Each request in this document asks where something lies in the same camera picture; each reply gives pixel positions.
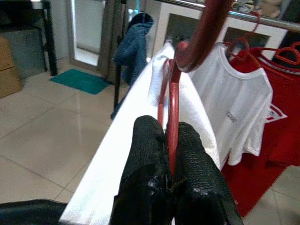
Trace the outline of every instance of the printed logo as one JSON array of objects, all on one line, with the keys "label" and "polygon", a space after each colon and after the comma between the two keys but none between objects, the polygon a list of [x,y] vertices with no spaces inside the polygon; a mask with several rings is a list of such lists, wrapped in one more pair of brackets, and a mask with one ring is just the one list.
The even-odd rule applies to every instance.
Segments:
[{"label": "printed logo", "polygon": [[278,107],[271,104],[269,109],[269,114],[266,119],[266,123],[271,123],[284,118],[287,118],[287,115],[285,115],[283,111],[281,111]]},{"label": "printed logo", "polygon": [[235,123],[235,121],[237,120],[230,111],[227,111],[226,116],[229,117],[229,119]]}]

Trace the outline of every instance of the cardboard box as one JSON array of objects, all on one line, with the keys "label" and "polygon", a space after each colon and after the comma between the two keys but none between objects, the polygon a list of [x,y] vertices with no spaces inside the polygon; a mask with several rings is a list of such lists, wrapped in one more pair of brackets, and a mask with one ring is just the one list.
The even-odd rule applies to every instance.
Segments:
[{"label": "cardboard box", "polygon": [[0,36],[0,71],[14,66],[15,64],[11,56],[8,41]]},{"label": "cardboard box", "polygon": [[20,90],[22,90],[22,84],[15,67],[0,71],[0,98]]}]

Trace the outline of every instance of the stuffed toy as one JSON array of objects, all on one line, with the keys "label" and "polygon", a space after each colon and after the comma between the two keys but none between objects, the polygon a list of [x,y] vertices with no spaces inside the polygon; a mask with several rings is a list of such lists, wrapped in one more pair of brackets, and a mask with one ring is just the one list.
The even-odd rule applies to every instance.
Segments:
[{"label": "stuffed toy", "polygon": [[262,0],[255,8],[260,15],[274,19],[281,13],[281,2],[282,0]]}]

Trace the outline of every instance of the tile floor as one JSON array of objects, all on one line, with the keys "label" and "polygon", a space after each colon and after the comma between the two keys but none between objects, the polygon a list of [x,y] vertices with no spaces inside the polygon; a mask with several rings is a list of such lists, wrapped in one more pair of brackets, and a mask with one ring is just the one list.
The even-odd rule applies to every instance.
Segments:
[{"label": "tile floor", "polygon": [[[60,72],[70,68],[65,63]],[[68,202],[111,123],[113,86],[94,96],[49,78],[32,76],[22,91],[0,99],[0,203]],[[245,225],[300,225],[299,187],[300,168],[289,167]]]}]

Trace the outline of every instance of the white fabric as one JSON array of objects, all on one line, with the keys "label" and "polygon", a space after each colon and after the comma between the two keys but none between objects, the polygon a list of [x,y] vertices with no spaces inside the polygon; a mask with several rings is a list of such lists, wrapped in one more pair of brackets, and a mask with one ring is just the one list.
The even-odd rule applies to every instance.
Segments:
[{"label": "white fabric", "polygon": [[272,88],[263,68],[240,73],[217,43],[204,63],[190,73],[217,139],[221,167],[236,165],[244,152],[260,153]]},{"label": "white fabric", "polygon": [[[134,121],[142,115],[157,118],[163,63],[173,56],[174,49],[167,43],[140,74],[61,216],[61,221],[83,225],[109,223],[113,198],[118,193],[131,146]],[[166,123],[167,104],[164,115]],[[194,126],[206,152],[219,167],[217,142],[210,121],[187,74],[182,74],[180,79],[180,121]]]}]

